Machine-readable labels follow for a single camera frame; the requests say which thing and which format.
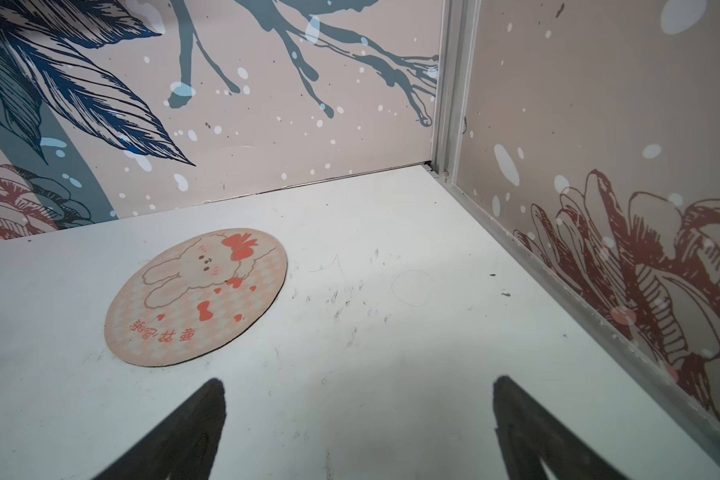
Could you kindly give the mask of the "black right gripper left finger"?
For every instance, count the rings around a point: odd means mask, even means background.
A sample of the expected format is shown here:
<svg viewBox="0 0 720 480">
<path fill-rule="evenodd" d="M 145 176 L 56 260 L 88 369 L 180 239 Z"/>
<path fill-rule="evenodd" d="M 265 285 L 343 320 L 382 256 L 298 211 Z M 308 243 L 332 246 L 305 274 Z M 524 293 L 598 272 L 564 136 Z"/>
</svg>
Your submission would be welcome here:
<svg viewBox="0 0 720 480">
<path fill-rule="evenodd" d="M 225 420 L 224 386 L 213 378 L 96 477 L 207 479 Z"/>
</svg>

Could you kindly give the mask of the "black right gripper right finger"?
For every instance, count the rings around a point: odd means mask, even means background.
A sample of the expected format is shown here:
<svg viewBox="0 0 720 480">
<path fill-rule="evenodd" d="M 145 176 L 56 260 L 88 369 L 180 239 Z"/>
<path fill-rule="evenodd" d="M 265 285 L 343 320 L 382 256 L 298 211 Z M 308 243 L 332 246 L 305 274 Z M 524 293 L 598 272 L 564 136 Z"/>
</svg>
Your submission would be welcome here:
<svg viewBox="0 0 720 480">
<path fill-rule="evenodd" d="M 502 459 L 512 480 L 617 479 L 626 476 L 603 459 L 510 377 L 493 384 L 493 412 Z"/>
</svg>

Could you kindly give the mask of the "round bunny print coaster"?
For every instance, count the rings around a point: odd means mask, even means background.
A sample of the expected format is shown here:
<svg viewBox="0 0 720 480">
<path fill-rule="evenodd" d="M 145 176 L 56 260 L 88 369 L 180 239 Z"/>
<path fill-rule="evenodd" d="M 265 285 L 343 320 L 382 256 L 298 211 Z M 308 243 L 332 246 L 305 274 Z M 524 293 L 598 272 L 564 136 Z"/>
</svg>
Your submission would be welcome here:
<svg viewBox="0 0 720 480">
<path fill-rule="evenodd" d="M 122 361 L 180 364 L 242 335 L 275 302 L 287 274 L 283 245 L 237 228 L 208 232 L 162 252 L 115 295 L 104 337 Z"/>
</svg>

